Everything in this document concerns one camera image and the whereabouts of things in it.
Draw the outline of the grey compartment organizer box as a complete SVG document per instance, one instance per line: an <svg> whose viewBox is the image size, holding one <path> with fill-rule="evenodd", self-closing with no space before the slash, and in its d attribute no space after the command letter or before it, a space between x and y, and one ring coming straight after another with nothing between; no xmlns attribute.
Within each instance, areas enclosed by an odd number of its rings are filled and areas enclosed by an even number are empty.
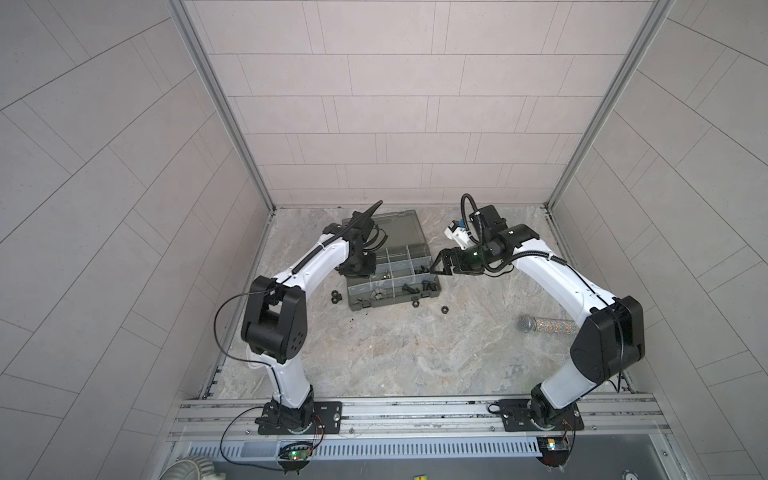
<svg viewBox="0 0 768 480"><path fill-rule="evenodd" d="M414 210L377 214L373 220L388 233L377 251L373 275L347 279L348 306L353 311L413 300L436 298L441 286L430 272L433 258Z"/></svg>

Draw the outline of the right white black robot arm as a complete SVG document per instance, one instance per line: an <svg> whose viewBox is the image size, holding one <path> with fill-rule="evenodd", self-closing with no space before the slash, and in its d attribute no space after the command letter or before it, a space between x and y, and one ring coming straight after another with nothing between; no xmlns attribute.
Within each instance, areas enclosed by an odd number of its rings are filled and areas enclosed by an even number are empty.
<svg viewBox="0 0 768 480"><path fill-rule="evenodd" d="M531 227L508 225L494 206L478 207L465 193L460 212L460 221L447 229L456 245L438 253L431 273L489 276L518 270L554 298L578 328L568 360L530 394L532 424L551 430L584 395L620 378L644 357L643 307L631 296L619 298L588 280Z"/></svg>

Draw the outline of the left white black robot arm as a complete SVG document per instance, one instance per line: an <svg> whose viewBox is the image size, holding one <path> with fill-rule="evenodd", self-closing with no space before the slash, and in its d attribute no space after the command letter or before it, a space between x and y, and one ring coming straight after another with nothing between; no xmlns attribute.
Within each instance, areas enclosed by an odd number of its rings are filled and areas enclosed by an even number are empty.
<svg viewBox="0 0 768 480"><path fill-rule="evenodd" d="M241 340L248 351L243 360L251 369L271 375L273 404L299 415L312 411L312 387L300 351L308 337L308 300L336 272L369 276L376 270L374 208L355 212L343 224L332 223L312 248L272 277L256 277L248 292L241 323Z"/></svg>

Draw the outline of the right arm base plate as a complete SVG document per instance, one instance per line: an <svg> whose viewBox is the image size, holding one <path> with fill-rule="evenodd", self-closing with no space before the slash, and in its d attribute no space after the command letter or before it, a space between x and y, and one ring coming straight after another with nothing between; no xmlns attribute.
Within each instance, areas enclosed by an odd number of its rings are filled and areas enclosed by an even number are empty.
<svg viewBox="0 0 768 480"><path fill-rule="evenodd" d="M584 422L575 403L564 409L533 407L530 399L501 399L491 402L486 410L501 418L505 432L582 431Z"/></svg>

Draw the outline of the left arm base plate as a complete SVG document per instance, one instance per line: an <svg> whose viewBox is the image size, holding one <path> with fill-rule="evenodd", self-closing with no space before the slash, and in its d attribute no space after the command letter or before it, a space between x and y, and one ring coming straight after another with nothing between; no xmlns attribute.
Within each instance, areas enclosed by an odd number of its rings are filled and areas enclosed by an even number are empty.
<svg viewBox="0 0 768 480"><path fill-rule="evenodd" d="M259 435L303 435L320 432L338 434L343 403L308 399L299 408L288 408L275 400L264 405L255 420Z"/></svg>

